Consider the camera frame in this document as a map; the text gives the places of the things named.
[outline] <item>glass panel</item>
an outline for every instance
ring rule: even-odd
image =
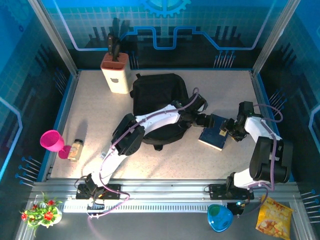
[[[0,225],[1,239],[14,239],[70,73],[28,1],[2,2],[0,35]]]
[[[270,103],[283,113],[283,122],[278,124],[280,135],[294,144],[293,176],[302,194],[315,189],[317,195],[320,193],[319,12],[320,2],[300,2],[260,72]]]
[[[286,0],[44,0],[79,69],[113,33],[138,68],[252,68]]]

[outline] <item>black backpack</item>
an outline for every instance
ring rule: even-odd
[[[189,99],[184,80],[177,74],[137,74],[130,96],[133,98],[133,115],[140,116],[164,108],[173,101],[187,101]],[[142,142],[154,146],[161,151],[163,145],[180,140],[190,124],[179,121],[162,126],[144,136]]]

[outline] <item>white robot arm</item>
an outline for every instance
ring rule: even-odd
[[[85,183],[92,194],[96,196],[105,191],[103,185],[108,184],[112,173],[121,162],[134,154],[140,147],[143,137],[149,132],[168,124],[174,124],[185,118],[193,125],[213,127],[212,115],[200,114],[207,107],[207,102],[200,95],[193,95],[190,99],[197,99],[186,109],[176,102],[165,108],[142,116],[127,114],[112,134],[111,148],[104,154],[104,161],[100,169],[86,177]],[[255,141],[255,149],[249,168],[241,172],[233,172],[226,180],[226,191],[232,198],[232,192],[239,189],[248,190],[253,184],[269,183],[271,181],[271,158],[276,141],[274,154],[275,164],[273,178],[275,183],[285,183],[289,180],[292,162],[292,144],[276,135],[266,124],[263,116],[254,113],[252,102],[241,102],[237,120],[227,120],[220,127],[237,142],[251,135]]]
[[[105,191],[103,186],[108,184],[112,173],[127,156],[139,149],[144,136],[151,131],[179,121],[187,121],[193,126],[213,127],[213,115],[201,113],[207,106],[207,101],[198,93],[194,93],[184,105],[174,101],[146,115],[127,114],[113,132],[111,147],[107,153],[102,154],[103,162],[100,168],[85,179],[89,193],[92,196],[102,194]]]
[[[254,112],[252,102],[239,104],[237,120],[227,120],[220,127],[231,137],[241,141],[247,134],[255,142],[249,168],[233,172],[227,178],[228,189],[250,189],[262,183],[286,183],[291,174],[293,145],[283,140],[267,125],[263,116]]]

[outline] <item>yellow snack bag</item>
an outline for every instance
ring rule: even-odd
[[[293,210],[268,197],[260,207],[255,229],[285,240],[290,240],[290,225]]]

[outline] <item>table surface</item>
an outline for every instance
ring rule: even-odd
[[[186,84],[188,94],[198,87],[207,100],[206,114],[236,118],[239,103],[256,103],[248,71],[222,70],[133,70],[141,75],[175,73]],[[112,93],[100,70],[83,70],[74,94],[63,138],[67,145],[84,140],[78,162],[55,159],[51,178],[79,178],[100,167],[100,153],[109,147],[112,132],[122,118],[133,111],[129,94]],[[248,136],[241,142],[228,137],[222,151],[198,141],[201,127],[191,127],[184,137],[155,151],[142,144],[127,157],[112,178],[117,179],[225,179],[232,172],[249,167],[255,142]]]

